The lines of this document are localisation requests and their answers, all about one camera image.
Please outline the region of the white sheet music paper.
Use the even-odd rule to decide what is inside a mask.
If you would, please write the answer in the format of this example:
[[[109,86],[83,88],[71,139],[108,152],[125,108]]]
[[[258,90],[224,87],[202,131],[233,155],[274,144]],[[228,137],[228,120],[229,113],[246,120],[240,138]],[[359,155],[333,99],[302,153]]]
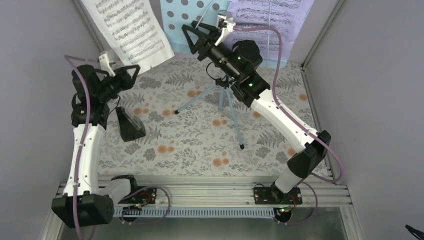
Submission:
[[[85,9],[125,66],[139,72],[174,57],[174,51],[148,0],[84,0]]]

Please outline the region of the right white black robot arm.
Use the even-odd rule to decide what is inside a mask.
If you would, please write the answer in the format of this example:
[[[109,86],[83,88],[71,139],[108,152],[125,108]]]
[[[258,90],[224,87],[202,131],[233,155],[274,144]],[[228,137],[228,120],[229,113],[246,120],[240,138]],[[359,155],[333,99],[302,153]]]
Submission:
[[[275,92],[256,71],[263,59],[257,43],[253,40],[240,40],[228,48],[218,41],[223,28],[200,23],[209,31],[195,28],[197,21],[181,28],[190,52],[198,55],[198,60],[210,59],[220,68],[228,80],[232,80],[234,96],[247,107],[265,117],[291,144],[295,154],[287,161],[287,167],[271,184],[270,195],[274,202],[284,203],[290,191],[313,173],[326,157],[331,135],[319,132],[303,122],[276,97]]]

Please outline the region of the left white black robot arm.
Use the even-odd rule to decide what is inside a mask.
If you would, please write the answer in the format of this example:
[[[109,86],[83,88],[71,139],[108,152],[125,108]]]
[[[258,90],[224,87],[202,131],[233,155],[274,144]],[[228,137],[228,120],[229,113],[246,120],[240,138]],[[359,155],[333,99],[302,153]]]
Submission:
[[[54,198],[51,204],[52,211],[69,228],[108,224],[116,204],[122,199],[131,203],[139,197],[133,175],[115,176],[109,186],[100,188],[97,173],[110,112],[108,102],[131,89],[139,71],[139,65],[129,65],[110,75],[84,64],[71,72],[76,90],[71,102],[72,162],[62,196]]]

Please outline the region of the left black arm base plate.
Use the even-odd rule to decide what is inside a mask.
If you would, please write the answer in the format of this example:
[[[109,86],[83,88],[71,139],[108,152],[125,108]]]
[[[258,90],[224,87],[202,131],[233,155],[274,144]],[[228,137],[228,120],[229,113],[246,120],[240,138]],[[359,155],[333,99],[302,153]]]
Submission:
[[[156,187],[147,188],[131,197],[120,200],[118,203],[125,205],[124,210],[141,210],[145,206],[155,205],[157,190]]]

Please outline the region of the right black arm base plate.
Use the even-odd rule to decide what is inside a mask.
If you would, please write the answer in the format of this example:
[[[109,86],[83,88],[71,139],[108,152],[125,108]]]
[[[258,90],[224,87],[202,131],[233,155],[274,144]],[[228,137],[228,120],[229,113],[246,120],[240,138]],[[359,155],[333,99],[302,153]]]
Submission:
[[[253,187],[253,198],[256,205],[301,205],[302,194],[299,187],[288,193],[279,192],[277,188],[257,184]]]

